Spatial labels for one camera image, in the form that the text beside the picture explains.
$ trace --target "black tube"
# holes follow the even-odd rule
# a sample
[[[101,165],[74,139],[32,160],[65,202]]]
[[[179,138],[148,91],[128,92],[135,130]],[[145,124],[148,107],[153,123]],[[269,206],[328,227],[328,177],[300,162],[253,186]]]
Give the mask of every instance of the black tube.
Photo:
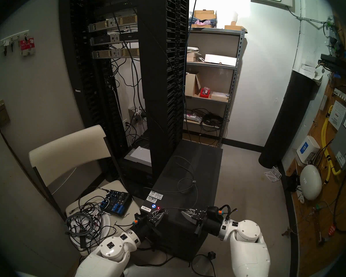
[[[304,118],[315,86],[312,79],[292,71],[281,109],[259,157],[260,165],[271,169],[283,158]]]

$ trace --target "white box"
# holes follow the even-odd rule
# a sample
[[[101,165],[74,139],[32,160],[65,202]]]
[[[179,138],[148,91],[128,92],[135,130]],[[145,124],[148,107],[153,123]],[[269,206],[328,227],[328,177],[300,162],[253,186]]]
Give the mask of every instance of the white box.
[[[306,136],[305,140],[302,142],[300,147],[297,148],[296,152],[300,161],[307,165],[313,160],[319,150],[320,147],[317,141],[311,136]]]
[[[236,61],[237,58],[235,57],[224,57],[222,55],[205,54],[205,62],[232,65],[235,67]]]
[[[346,107],[343,106],[338,101],[336,101],[333,104],[332,112],[331,112],[331,115],[329,116],[328,121],[331,122],[331,124],[338,130],[342,124],[345,113],[346,113]]]

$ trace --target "barcode label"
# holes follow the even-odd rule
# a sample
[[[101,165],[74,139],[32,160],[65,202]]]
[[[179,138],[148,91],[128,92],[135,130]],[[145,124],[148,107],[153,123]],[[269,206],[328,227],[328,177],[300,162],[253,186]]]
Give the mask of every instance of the barcode label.
[[[156,203],[156,201],[157,201],[156,198],[152,198],[152,197],[150,197],[150,196],[148,196],[148,197],[146,198],[146,200],[147,200],[147,201],[151,201],[153,204]]]

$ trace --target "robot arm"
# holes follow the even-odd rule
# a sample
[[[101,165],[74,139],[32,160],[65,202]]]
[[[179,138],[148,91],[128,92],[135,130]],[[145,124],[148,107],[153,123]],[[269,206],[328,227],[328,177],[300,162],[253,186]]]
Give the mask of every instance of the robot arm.
[[[251,220],[236,222],[224,219],[217,207],[206,210],[185,210],[183,216],[197,225],[195,233],[204,230],[218,236],[220,240],[230,239],[232,270],[236,277],[267,277],[270,257],[259,226]],[[135,224],[119,237],[108,237],[78,267],[76,277],[120,277],[127,266],[131,252],[161,221],[166,210],[156,210],[148,216],[136,214]]]
[[[230,239],[232,270],[236,277],[268,276],[269,252],[260,227],[255,222],[236,222],[229,219],[229,215],[224,219],[215,206],[202,211],[190,209],[182,214],[197,225],[197,233],[204,230],[222,241]]]

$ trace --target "gray floor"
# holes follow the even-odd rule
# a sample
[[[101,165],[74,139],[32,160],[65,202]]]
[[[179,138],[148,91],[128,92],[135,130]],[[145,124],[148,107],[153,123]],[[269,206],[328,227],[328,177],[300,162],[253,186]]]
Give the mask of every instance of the gray floor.
[[[258,158],[260,153],[223,145],[223,157],[215,198],[215,205],[229,204],[238,208],[231,218],[237,221],[249,219],[255,221],[263,233],[270,254],[270,277],[289,276],[291,261],[291,243],[281,236],[288,227],[286,201],[282,185],[270,182],[264,176],[269,171],[263,168]],[[213,261],[217,277],[233,276],[229,243],[221,242],[209,235],[199,253],[217,254]],[[162,252],[134,252],[133,256],[149,264],[165,261]],[[187,267],[183,260],[173,259],[166,267]]]

